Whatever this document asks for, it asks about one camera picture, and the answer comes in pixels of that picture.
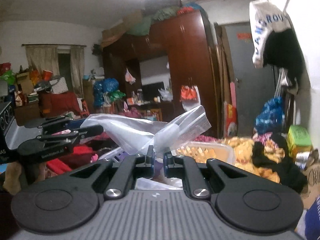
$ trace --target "curtain rod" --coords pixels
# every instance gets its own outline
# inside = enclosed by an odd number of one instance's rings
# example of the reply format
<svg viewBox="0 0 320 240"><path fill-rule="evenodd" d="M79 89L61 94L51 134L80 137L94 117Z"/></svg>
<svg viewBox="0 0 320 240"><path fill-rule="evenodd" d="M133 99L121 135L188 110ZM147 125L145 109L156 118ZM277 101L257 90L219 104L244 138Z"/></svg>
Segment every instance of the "curtain rod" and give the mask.
<svg viewBox="0 0 320 240"><path fill-rule="evenodd" d="M76 44L21 44L21 46L37 46L37 45L57 45L57 46L81 46L86 47L87 45L76 45Z"/></svg>

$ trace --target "beige curtain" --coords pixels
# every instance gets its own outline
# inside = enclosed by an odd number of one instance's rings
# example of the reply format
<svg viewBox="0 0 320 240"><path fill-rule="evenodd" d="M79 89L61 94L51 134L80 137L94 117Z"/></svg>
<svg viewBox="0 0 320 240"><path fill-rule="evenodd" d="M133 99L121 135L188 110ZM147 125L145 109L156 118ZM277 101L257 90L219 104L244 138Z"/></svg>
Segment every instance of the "beige curtain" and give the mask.
<svg viewBox="0 0 320 240"><path fill-rule="evenodd" d="M53 75L59 75L58 51L55 45L27 45L28 64L36 67L40 73L50 70Z"/></svg>
<svg viewBox="0 0 320 240"><path fill-rule="evenodd" d="M71 46L70 66L73 91L77 96L82 98L82 78L84 75L84 48L82 46Z"/></svg>

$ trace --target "gray door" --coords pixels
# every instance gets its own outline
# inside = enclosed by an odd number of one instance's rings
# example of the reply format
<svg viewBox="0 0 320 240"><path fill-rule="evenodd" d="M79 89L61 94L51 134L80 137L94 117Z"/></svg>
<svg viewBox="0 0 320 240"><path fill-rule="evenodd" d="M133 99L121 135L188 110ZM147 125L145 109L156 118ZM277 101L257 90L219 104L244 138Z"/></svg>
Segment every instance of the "gray door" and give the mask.
<svg viewBox="0 0 320 240"><path fill-rule="evenodd" d="M255 119L262 107L274 96L275 85L272 69L256 69L252 63L252 40L239 39L237 34L250 33L250 24L226 26L231 59L235 73L238 135L252 136Z"/></svg>

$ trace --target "white wall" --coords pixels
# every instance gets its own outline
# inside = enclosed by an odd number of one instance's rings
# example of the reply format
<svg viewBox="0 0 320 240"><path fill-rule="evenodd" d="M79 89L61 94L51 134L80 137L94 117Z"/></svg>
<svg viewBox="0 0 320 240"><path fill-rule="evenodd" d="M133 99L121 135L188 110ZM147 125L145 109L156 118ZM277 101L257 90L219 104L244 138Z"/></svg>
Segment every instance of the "white wall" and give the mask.
<svg viewBox="0 0 320 240"><path fill-rule="evenodd" d="M92 55L91 47L100 43L103 29L77 24L45 21L8 21L0 23L0 63L11 62L12 70L28 67L25 48L21 44L79 44L84 48L84 74L99 67L98 57Z"/></svg>
<svg viewBox="0 0 320 240"><path fill-rule="evenodd" d="M210 0L198 3L207 12L211 23L221 24L249 21L249 3L253 0Z"/></svg>
<svg viewBox="0 0 320 240"><path fill-rule="evenodd" d="M283 0L272 0L281 7ZM320 147L320 0L290 0L287 13L296 32L306 68L296 96L296 123L306 127Z"/></svg>
<svg viewBox="0 0 320 240"><path fill-rule="evenodd" d="M159 57L140 62L142 85L163 82L169 86L170 70L167 69L168 57Z"/></svg>

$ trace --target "black monitor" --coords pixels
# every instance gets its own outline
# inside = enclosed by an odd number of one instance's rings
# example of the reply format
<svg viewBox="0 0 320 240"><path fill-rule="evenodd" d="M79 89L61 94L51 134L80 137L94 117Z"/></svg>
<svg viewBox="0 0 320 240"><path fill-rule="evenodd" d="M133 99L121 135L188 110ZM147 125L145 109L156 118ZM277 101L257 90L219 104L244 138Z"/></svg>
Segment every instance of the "black monitor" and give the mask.
<svg viewBox="0 0 320 240"><path fill-rule="evenodd" d="M153 101L153 99L160 95L159 89L164 89L164 83L152 83L142 86L143 100Z"/></svg>

